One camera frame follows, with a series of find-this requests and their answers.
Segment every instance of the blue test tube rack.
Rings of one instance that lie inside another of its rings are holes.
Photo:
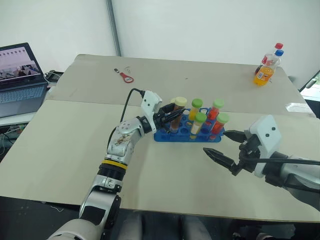
[[[202,107],[199,109],[201,113],[208,115],[210,108]],[[193,143],[218,143],[221,141],[223,132],[225,128],[219,132],[219,134],[212,134],[210,132],[211,128],[215,124],[216,120],[207,119],[206,122],[203,123],[199,133],[197,135],[193,135],[190,133],[193,122],[188,120],[188,114],[182,114],[180,125],[177,132],[166,133],[166,130],[163,128],[158,130],[154,135],[154,140],[157,142],[193,142]],[[215,135],[215,139],[210,139],[210,136]]]

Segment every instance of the bottle label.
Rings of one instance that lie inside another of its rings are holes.
[[[267,62],[267,58],[268,58],[268,57],[267,57],[266,55],[264,55],[264,57],[263,57],[263,59],[262,59],[262,61],[261,61],[261,62],[262,62],[263,64],[266,64],[266,62]]]
[[[267,82],[271,78],[272,74],[263,73],[262,71],[259,71],[256,75],[258,79],[261,81]]]

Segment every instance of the table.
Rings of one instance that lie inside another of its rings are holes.
[[[133,77],[134,82],[125,83],[115,68]],[[222,98],[223,110],[227,112],[310,115],[286,110],[289,103],[305,104],[307,108],[308,105],[281,67],[272,83],[263,87],[253,84],[256,68],[245,64],[80,54],[48,99],[124,104],[130,89],[138,88],[157,93],[163,103],[183,96],[189,100],[189,107],[194,98],[202,98],[204,106],[211,107],[214,99]],[[132,94],[129,104],[140,106],[139,94]]]
[[[46,100],[1,162],[1,195],[81,204],[122,109],[114,104]],[[139,107],[129,106],[125,119],[140,114]],[[228,114],[227,130],[246,129],[261,116]],[[282,134],[280,152],[320,160],[319,119],[286,115],[275,115],[275,119]],[[137,143],[124,177],[121,207],[241,219],[320,221],[317,210],[286,190],[246,171],[232,176],[207,157],[202,147],[216,148],[234,159],[239,153],[239,144],[226,137],[217,144],[169,144],[146,135]]]

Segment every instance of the laptop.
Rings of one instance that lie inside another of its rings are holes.
[[[0,118],[36,112],[47,86],[27,42],[0,47]]]

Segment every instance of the red handle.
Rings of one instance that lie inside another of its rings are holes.
[[[132,77],[125,75],[123,72],[120,72],[119,74],[123,78],[123,81],[127,84],[130,84],[134,81],[134,79]]]

